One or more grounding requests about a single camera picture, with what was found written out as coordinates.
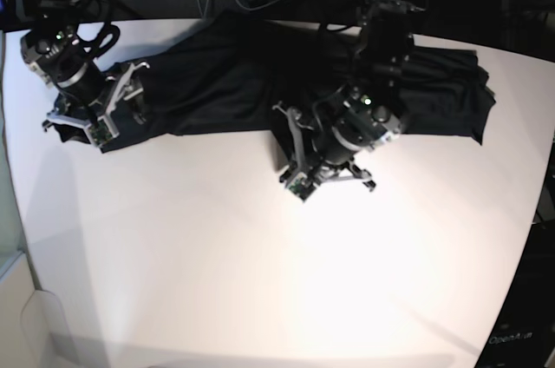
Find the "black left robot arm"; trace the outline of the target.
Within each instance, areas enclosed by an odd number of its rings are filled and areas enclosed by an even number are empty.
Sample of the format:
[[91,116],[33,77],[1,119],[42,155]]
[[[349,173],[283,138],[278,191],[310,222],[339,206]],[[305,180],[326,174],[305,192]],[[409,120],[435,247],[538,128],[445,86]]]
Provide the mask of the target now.
[[158,55],[103,71],[95,61],[121,32],[105,22],[95,39],[82,39],[88,0],[23,1],[37,20],[22,38],[22,58],[57,90],[43,127],[62,141],[111,152],[162,135],[267,130],[290,163],[281,181],[297,197],[328,181],[375,187],[337,127],[325,133],[331,154],[310,141],[315,123],[300,104],[323,66],[306,31],[226,12]]

